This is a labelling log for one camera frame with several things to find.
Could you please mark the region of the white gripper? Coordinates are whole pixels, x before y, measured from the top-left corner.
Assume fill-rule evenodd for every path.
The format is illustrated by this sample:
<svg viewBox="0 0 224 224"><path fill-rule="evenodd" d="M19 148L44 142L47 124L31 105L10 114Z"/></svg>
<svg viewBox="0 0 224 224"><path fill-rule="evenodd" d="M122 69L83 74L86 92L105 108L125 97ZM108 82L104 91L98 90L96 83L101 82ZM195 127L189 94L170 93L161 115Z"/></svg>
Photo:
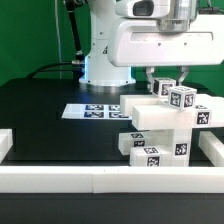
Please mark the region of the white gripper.
<svg viewBox="0 0 224 224"><path fill-rule="evenodd" d="M162 32L155 20L116 20L108 39L108 60L118 67L146 67L148 89L153 90L157 66L178 66L177 85L189 66L216 65L224 61L224 15L202 15L186 32Z"/></svg>

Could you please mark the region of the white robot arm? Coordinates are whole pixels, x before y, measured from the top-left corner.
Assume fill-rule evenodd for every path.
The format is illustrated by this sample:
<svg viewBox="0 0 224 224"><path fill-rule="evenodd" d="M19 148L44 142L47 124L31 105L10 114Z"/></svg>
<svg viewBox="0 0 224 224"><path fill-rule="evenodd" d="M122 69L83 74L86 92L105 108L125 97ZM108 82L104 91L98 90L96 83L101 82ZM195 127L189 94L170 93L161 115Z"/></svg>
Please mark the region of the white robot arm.
<svg viewBox="0 0 224 224"><path fill-rule="evenodd" d="M181 83L192 66L224 62L224 14L198 0L84 0L90 8L91 50L83 83L101 90L134 82L133 67L151 76L178 68Z"/></svg>

